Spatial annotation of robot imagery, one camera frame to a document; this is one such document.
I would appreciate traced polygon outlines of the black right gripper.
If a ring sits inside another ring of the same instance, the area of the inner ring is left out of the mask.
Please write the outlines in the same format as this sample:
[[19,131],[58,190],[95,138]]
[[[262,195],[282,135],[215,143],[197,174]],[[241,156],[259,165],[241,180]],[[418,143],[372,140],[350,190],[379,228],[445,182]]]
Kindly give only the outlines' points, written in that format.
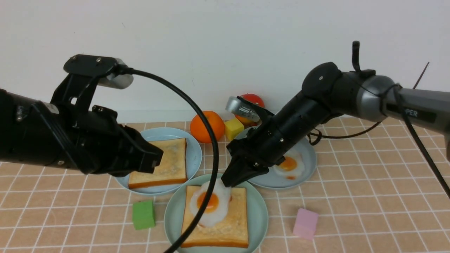
[[221,176],[223,184],[235,187],[267,174],[269,167],[283,162],[284,154],[330,115],[325,105],[297,93],[245,138],[230,142],[236,154]]

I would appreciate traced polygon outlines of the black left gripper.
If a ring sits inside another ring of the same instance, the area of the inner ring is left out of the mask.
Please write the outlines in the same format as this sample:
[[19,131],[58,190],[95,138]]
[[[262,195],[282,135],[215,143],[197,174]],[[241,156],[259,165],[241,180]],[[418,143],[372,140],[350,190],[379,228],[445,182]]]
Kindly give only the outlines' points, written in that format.
[[97,85],[124,89],[132,82],[130,74],[69,74],[57,87],[50,102],[59,114],[49,115],[49,129],[72,167],[84,174],[123,177],[133,171],[152,173],[160,164],[163,151],[137,130],[118,124],[116,111],[89,110]]

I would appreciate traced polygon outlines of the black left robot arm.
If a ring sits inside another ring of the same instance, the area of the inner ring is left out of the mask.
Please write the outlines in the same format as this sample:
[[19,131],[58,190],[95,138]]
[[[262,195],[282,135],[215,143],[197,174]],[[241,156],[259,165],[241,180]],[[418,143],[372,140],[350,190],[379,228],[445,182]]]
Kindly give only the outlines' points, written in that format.
[[118,124],[116,111],[89,110],[98,81],[69,74],[49,103],[1,90],[1,161],[114,177],[153,173],[162,149]]

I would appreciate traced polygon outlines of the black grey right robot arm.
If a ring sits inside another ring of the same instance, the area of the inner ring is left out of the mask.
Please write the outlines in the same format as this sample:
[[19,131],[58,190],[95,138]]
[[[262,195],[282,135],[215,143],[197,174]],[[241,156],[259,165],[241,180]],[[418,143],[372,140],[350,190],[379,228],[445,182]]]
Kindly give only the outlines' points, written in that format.
[[245,138],[228,144],[232,160],[221,177],[225,186],[267,174],[314,128],[342,115],[371,122],[407,117],[412,125],[442,134],[449,152],[449,93],[403,88],[375,70],[362,70],[359,48],[354,41],[353,71],[343,72],[333,62],[318,65],[307,74],[299,93],[275,114],[240,96],[230,98],[228,111],[235,103],[244,116],[262,123]]

